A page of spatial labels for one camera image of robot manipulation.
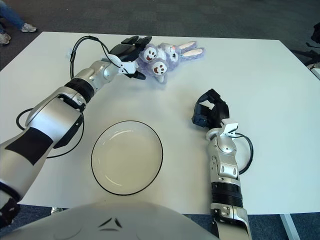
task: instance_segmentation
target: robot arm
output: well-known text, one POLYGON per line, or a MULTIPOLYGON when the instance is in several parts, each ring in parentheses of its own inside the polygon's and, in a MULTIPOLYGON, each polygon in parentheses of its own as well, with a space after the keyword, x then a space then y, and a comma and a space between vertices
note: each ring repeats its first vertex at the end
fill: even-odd
POLYGON ((17 202, 36 179, 49 152, 67 145, 76 134, 91 98, 117 74, 142 77, 134 62, 121 61, 118 56, 134 61, 150 40, 151 37, 135 36, 114 47, 108 59, 83 69, 35 106, 27 117, 25 130, 0 145, 1 226, 10 224, 18 213, 17 202))
POLYGON ((192 122, 208 127, 211 182, 212 233, 221 240, 251 240, 248 215, 243 208, 241 184, 236 162, 237 148, 232 139, 238 123, 229 118, 229 108, 213 89, 202 95, 194 108, 192 122), (213 109, 201 105, 208 100, 213 109))

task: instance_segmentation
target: sneaker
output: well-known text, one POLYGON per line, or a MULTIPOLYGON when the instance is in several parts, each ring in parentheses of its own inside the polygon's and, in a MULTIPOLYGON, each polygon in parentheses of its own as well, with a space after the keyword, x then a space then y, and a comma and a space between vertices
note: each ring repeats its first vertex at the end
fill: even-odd
POLYGON ((10 35, 8 34, 8 33, 4 33, 5 35, 7 35, 8 36, 8 38, 9 38, 9 41, 11 40, 11 37, 10 37, 10 35))
POLYGON ((0 33, 0 44, 8 44, 11 37, 6 33, 0 33))
POLYGON ((35 26, 28 24, 28 23, 25 23, 21 28, 21 32, 23 32, 23 33, 27 33, 27 32, 33 33, 35 31, 37 31, 37 28, 35 26))

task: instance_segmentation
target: gray carpet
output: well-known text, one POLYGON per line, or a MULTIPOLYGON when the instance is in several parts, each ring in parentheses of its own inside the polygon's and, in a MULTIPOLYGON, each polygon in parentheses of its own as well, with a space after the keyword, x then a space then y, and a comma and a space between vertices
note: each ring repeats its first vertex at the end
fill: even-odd
MULTIPOLYGON (((41 31, 153 36, 277 39, 289 49, 309 51, 305 45, 320 22, 319 0, 7 0, 21 17, 39 28, 22 33, 4 19, 11 35, 0 47, 0 70, 41 31)), ((22 206, 13 229, 50 214, 47 207, 22 206)), ((209 215, 187 215, 209 229, 209 215)), ((320 213, 293 214, 302 240, 319 239, 320 213)), ((250 215, 254 240, 286 239, 279 215, 250 215)))

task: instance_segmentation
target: purple plush toy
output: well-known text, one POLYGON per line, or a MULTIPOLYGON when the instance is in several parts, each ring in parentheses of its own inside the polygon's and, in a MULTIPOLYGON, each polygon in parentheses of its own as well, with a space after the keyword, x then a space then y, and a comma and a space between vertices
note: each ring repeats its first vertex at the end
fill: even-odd
POLYGON ((174 70, 181 61, 197 59, 204 55, 205 49, 196 47, 196 41, 179 46, 161 43, 157 47, 150 43, 136 60, 138 70, 145 75, 154 76, 159 83, 166 83, 167 72, 174 70))

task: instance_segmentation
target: black cable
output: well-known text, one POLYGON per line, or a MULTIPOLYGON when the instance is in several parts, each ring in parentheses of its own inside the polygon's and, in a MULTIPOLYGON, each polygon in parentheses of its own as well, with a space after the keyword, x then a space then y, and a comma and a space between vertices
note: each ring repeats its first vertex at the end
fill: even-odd
MULTIPOLYGON (((20 122, 19 122, 19 121, 20 121, 20 118, 21 118, 21 116, 22 116, 23 114, 25 114, 25 113, 27 113, 27 112, 30 112, 32 109, 33 109, 33 108, 28 108, 28 109, 20 112, 19 115, 18 115, 18 116, 16 117, 16 119, 15 119, 16 125, 17 125, 18 128, 20 128, 22 131, 24 131, 25 128, 24 128, 23 126, 21 126, 21 124, 20 124, 20 122)), ((83 113, 81 113, 81 115, 82 115, 82 118, 83 118, 83 122, 82 122, 82 133, 81 133, 81 136, 80 136, 78 142, 76 143, 76 145, 75 145, 73 148, 71 148, 69 151, 66 151, 66 152, 64 152, 64 153, 61 153, 61 154, 59 154, 59 155, 48 156, 47 159, 53 159, 53 158, 57 158, 57 157, 61 157, 61 156, 63 156, 63 155, 66 155, 66 154, 70 153, 73 149, 75 149, 75 148, 79 145, 79 143, 81 142, 82 137, 83 137, 83 135, 84 135, 84 131, 85 131, 85 117, 84 117, 84 114, 83 114, 83 113)))
POLYGON ((94 37, 94 36, 83 36, 81 38, 79 38, 78 41, 76 41, 76 43, 74 44, 73 46, 73 49, 72 49, 72 53, 71 53, 71 56, 70 56, 70 78, 72 79, 75 75, 74 75, 74 65, 75 65, 75 58, 76 58, 76 52, 77 52, 77 49, 80 45, 80 43, 82 43, 84 40, 87 40, 87 39, 90 39, 90 40, 93 40, 93 41, 96 41, 98 43, 101 44, 101 47, 102 47, 102 50, 106 56, 106 58, 110 61, 110 63, 112 63, 113 65, 115 65, 117 68, 120 68, 120 66, 118 66, 117 64, 115 64, 109 57, 108 57, 108 54, 110 53, 109 49, 107 48, 107 46, 101 41, 99 40, 99 38, 97 37, 94 37))
POLYGON ((46 157, 47 159, 53 159, 53 158, 57 158, 57 157, 61 157, 61 156, 63 156, 63 155, 66 155, 66 154, 70 153, 73 149, 75 149, 75 148, 79 145, 79 143, 80 143, 81 140, 82 140, 82 137, 84 136, 84 131, 85 131, 85 117, 84 117, 84 114, 83 114, 83 113, 81 113, 81 115, 82 115, 82 118, 83 118, 83 122, 82 122, 82 133, 81 133, 81 136, 80 136, 78 142, 76 143, 76 145, 74 145, 74 147, 71 148, 69 151, 66 151, 66 152, 64 152, 64 153, 61 153, 61 154, 59 154, 59 155, 47 156, 47 157, 46 157))
POLYGON ((249 147, 250 147, 250 158, 249 158, 249 161, 247 162, 245 167, 239 171, 239 174, 243 174, 249 169, 249 167, 250 167, 250 165, 252 163, 252 160, 254 158, 254 146, 253 146, 253 144, 252 144, 252 142, 251 142, 249 137, 247 137, 247 136, 245 136, 245 135, 243 135, 242 133, 239 133, 239 132, 235 132, 235 134, 239 135, 239 136, 229 136, 229 137, 230 138, 234 138, 234 139, 245 138, 245 140, 248 142, 249 147))
MULTIPOLYGON (((87 39, 90 39, 90 40, 93 40, 93 41, 96 41, 96 42, 99 42, 101 44, 101 47, 102 47, 102 50, 106 56, 106 58, 113 64, 115 65, 117 68, 120 68, 118 65, 116 65, 113 61, 111 61, 111 59, 108 57, 108 54, 109 54, 109 49, 108 47, 102 42, 100 41, 97 37, 94 37, 94 36, 83 36, 81 37, 73 46, 73 49, 72 49, 72 53, 71 53, 71 57, 70 57, 70 78, 72 79, 74 77, 74 63, 75 63, 75 58, 76 58, 76 52, 77 52, 77 48, 79 47, 80 43, 82 43, 84 40, 87 40, 87 39)), ((26 109, 24 111, 22 111, 21 113, 19 113, 19 115, 16 117, 15 119, 15 123, 16 125, 18 126, 19 129, 21 129, 22 131, 25 130, 24 127, 21 126, 21 124, 19 123, 19 120, 21 118, 21 116, 29 111, 31 111, 33 108, 29 108, 29 109, 26 109)), ((84 117, 84 114, 81 113, 82 115, 82 118, 83 118, 83 122, 82 122, 82 133, 81 133, 81 136, 78 140, 78 142, 75 144, 75 146, 73 148, 71 148, 70 150, 62 153, 62 154, 58 154, 58 155, 54 155, 54 156, 48 156, 47 159, 53 159, 53 158, 57 158, 57 157, 61 157, 63 155, 66 155, 68 153, 70 153, 72 150, 74 150, 78 145, 79 143, 81 142, 82 138, 83 138, 83 135, 84 135, 84 131, 85 131, 85 117, 84 117)))
POLYGON ((28 109, 26 109, 26 110, 24 110, 24 111, 20 112, 20 113, 19 113, 19 115, 18 115, 18 116, 16 117, 16 119, 15 119, 15 123, 16 123, 16 125, 17 125, 17 126, 18 126, 18 128, 20 128, 22 131, 23 131, 23 130, 25 130, 25 128, 24 128, 23 126, 21 126, 21 125, 20 125, 19 120, 20 120, 20 118, 21 118, 21 116, 22 116, 23 114, 25 114, 25 113, 27 113, 27 112, 30 112, 32 109, 33 109, 33 108, 28 108, 28 109))

